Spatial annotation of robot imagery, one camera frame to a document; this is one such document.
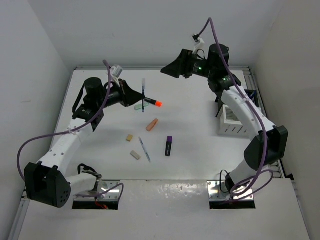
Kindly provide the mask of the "blue gel pen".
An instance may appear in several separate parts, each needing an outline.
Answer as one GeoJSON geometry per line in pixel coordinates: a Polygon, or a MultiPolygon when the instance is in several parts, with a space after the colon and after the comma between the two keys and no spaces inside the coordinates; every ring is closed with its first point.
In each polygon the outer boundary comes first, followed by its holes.
{"type": "Polygon", "coordinates": [[[146,87],[146,79],[142,78],[142,113],[145,112],[145,87],[146,87]]]}
{"type": "Polygon", "coordinates": [[[142,138],[139,136],[138,139],[139,139],[139,142],[140,142],[140,144],[141,144],[141,147],[142,147],[142,149],[143,149],[143,151],[144,151],[144,153],[145,153],[145,155],[146,155],[146,158],[147,158],[148,162],[151,163],[151,158],[150,158],[150,156],[149,156],[149,153],[148,153],[148,151],[147,151],[147,148],[146,148],[145,144],[143,143],[142,138]]]}

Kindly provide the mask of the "black orange highlighter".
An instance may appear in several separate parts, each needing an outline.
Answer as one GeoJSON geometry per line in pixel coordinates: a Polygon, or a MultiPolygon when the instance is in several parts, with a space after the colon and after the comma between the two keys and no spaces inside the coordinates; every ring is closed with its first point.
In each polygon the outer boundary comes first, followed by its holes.
{"type": "Polygon", "coordinates": [[[147,103],[152,104],[152,105],[154,105],[156,107],[160,108],[162,106],[162,102],[160,102],[160,101],[157,101],[157,100],[154,100],[154,99],[151,99],[151,98],[148,98],[148,97],[146,97],[144,100],[147,103]]]}

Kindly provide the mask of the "tan square eraser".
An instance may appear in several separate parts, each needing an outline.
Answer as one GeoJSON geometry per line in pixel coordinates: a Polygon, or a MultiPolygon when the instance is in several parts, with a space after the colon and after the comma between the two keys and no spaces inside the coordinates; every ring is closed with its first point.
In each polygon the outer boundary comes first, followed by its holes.
{"type": "Polygon", "coordinates": [[[133,135],[129,134],[126,138],[126,141],[131,142],[133,139],[133,135]]]}

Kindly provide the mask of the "black purple highlighter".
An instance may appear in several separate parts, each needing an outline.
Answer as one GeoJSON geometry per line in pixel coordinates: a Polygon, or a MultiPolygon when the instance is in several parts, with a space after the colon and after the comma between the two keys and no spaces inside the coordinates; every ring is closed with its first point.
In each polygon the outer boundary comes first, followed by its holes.
{"type": "Polygon", "coordinates": [[[168,136],[166,139],[166,146],[165,146],[165,156],[166,157],[169,157],[171,155],[172,142],[173,142],[173,137],[168,136]]]}

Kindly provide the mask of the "beige rectangular eraser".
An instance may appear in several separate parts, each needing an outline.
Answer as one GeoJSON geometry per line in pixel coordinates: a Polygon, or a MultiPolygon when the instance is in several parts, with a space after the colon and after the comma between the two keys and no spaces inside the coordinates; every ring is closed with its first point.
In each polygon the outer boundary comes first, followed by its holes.
{"type": "Polygon", "coordinates": [[[134,150],[132,150],[132,151],[130,152],[130,155],[131,155],[132,157],[134,157],[137,161],[141,159],[141,156],[140,156],[137,152],[135,152],[134,150]]]}

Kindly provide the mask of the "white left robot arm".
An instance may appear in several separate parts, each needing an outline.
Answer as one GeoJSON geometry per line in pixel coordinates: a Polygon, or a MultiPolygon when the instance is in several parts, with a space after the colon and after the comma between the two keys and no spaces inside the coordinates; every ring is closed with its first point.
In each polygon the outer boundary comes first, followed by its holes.
{"type": "Polygon", "coordinates": [[[123,79],[106,85],[98,77],[84,81],[72,107],[68,129],[37,163],[24,169],[26,194],[30,200],[62,208],[70,197],[92,191],[100,196],[98,185],[102,178],[93,168],[80,164],[77,175],[66,177],[67,168],[82,143],[98,128],[103,110],[115,104],[130,107],[145,98],[144,93],[129,87],[123,79]]]}

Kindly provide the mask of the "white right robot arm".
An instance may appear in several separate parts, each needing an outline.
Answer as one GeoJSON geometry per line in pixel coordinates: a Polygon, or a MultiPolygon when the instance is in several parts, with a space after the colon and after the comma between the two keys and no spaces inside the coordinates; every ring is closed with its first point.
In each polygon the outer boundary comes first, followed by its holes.
{"type": "Polygon", "coordinates": [[[161,73],[173,78],[189,78],[198,75],[208,80],[216,101],[227,105],[248,132],[250,144],[244,151],[244,160],[227,174],[225,189],[234,188],[255,180],[263,167],[282,159],[288,140],[288,130],[276,126],[252,102],[240,80],[228,73],[229,48],[212,44],[207,59],[200,59],[192,50],[182,49],[175,61],[161,69],[161,73]]]}

